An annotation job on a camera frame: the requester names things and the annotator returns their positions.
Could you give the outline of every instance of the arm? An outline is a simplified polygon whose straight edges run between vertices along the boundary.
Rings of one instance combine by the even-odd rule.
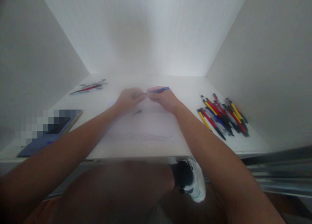
[[[145,99],[138,88],[124,90],[114,106],[46,146],[0,179],[2,217],[21,223],[88,156],[107,127]]]
[[[221,194],[230,223],[285,223],[239,157],[208,130],[171,90],[161,94],[150,93],[149,98],[159,102],[177,118],[192,154]]]

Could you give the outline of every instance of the yellow pen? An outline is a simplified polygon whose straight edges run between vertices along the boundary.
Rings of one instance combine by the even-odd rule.
[[[206,122],[206,120],[204,119],[204,116],[202,115],[200,110],[197,110],[197,112],[199,113],[202,121],[204,122],[204,124],[206,125],[206,127],[208,127],[209,130],[211,130],[210,126],[208,125],[208,123]]]
[[[205,97],[204,96],[201,96],[202,98],[202,101],[205,103],[205,105],[207,105],[207,107],[213,112],[213,114],[215,116],[218,116],[218,114],[214,111],[214,109],[208,104],[208,102],[205,100]]]
[[[231,106],[232,106],[234,112],[236,113],[236,115],[239,117],[239,119],[243,119],[243,118],[241,117],[240,113],[238,112],[237,108],[235,107],[235,105],[234,105],[233,103],[231,103]]]
[[[237,118],[237,120],[241,123],[241,120],[239,119],[239,117],[236,115],[235,112],[233,112],[234,116]]]

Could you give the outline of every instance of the white desk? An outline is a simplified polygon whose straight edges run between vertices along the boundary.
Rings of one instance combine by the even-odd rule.
[[[212,94],[216,93],[220,100],[224,97],[207,81],[205,77],[179,77],[179,76],[116,76],[104,74],[90,74],[81,83],[91,83],[106,78],[109,84],[100,91],[83,93],[70,96],[69,93],[80,89],[76,88],[68,92],[51,109],[82,109],[83,114],[73,126],[72,130],[82,125],[91,118],[105,111],[112,99],[117,99],[120,92],[125,88],[140,87],[146,90],[153,86],[169,86],[175,95],[200,119],[197,109],[204,107],[200,95],[213,99]],[[186,141],[179,131],[179,144],[138,144],[138,145],[112,145],[104,147],[99,143],[90,153],[87,159],[108,159],[108,158],[138,158],[138,157],[169,157],[189,156],[191,152]],[[250,137],[234,132],[235,137],[226,137],[225,143],[237,154],[261,154],[271,152],[270,147],[248,124]],[[18,150],[14,146],[7,146],[0,152],[0,162],[22,161],[15,158]]]

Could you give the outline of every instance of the blue notebook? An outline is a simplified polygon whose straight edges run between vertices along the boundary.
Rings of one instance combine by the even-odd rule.
[[[32,142],[28,144],[17,157],[30,157],[33,154],[39,152],[45,146],[58,140],[62,135],[67,134],[71,127],[78,120],[82,114],[81,110],[64,110],[67,111],[66,117],[54,117],[53,124],[48,125],[47,132],[38,132],[42,134],[41,137],[32,139]]]

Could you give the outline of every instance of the shoe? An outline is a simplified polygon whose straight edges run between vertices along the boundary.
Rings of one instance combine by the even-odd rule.
[[[202,202],[206,197],[206,186],[199,164],[189,158],[182,158],[179,161],[185,161],[191,167],[194,176],[192,184],[186,185],[183,190],[192,197],[194,202]]]

